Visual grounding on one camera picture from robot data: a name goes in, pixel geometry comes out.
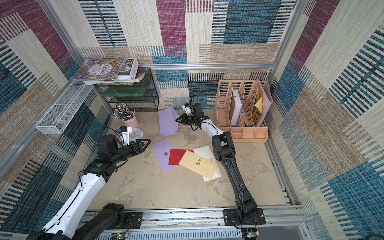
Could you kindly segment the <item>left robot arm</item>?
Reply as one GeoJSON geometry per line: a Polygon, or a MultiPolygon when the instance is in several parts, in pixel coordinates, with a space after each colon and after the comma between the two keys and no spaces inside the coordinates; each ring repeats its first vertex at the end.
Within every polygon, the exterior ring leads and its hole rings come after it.
{"type": "Polygon", "coordinates": [[[98,156],[79,177],[80,183],[58,213],[39,232],[31,232],[29,240],[95,240],[103,231],[114,226],[125,226],[125,207],[107,204],[92,220],[79,223],[97,193],[129,158],[143,153],[150,139],[136,139],[128,145],[115,135],[102,136],[97,141],[98,156]]]}

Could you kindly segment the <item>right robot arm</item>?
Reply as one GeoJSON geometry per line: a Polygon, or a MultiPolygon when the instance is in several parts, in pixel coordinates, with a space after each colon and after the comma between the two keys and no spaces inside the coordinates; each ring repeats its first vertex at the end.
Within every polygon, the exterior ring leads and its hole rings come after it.
{"type": "Polygon", "coordinates": [[[201,129],[212,138],[213,153],[217,161],[225,168],[235,193],[237,215],[240,224],[252,223],[265,224],[265,216],[247,189],[236,161],[236,150],[230,132],[221,131],[208,117],[205,116],[200,103],[185,104],[185,111],[176,119],[177,123],[201,129]]]}

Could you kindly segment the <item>cream envelope with seal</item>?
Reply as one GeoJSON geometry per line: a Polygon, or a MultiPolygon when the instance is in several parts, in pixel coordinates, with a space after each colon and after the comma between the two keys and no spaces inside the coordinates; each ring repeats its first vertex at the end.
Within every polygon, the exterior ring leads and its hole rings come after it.
{"type": "Polygon", "coordinates": [[[190,151],[184,153],[179,165],[209,180],[214,177],[218,167],[217,163],[190,151]]]}

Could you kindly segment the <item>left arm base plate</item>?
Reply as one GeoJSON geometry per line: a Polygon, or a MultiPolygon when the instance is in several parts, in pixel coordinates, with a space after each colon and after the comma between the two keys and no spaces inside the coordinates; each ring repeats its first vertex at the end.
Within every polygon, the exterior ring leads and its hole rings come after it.
{"type": "Polygon", "coordinates": [[[121,230],[138,230],[141,228],[143,212],[125,212],[121,230]]]}

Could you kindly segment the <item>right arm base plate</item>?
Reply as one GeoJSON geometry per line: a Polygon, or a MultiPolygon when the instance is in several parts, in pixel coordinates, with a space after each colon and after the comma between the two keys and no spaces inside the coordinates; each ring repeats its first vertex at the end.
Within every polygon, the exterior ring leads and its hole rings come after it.
{"type": "Polygon", "coordinates": [[[258,208],[254,213],[241,213],[238,209],[224,209],[224,222],[226,226],[265,225],[266,219],[263,209],[258,208]]]}

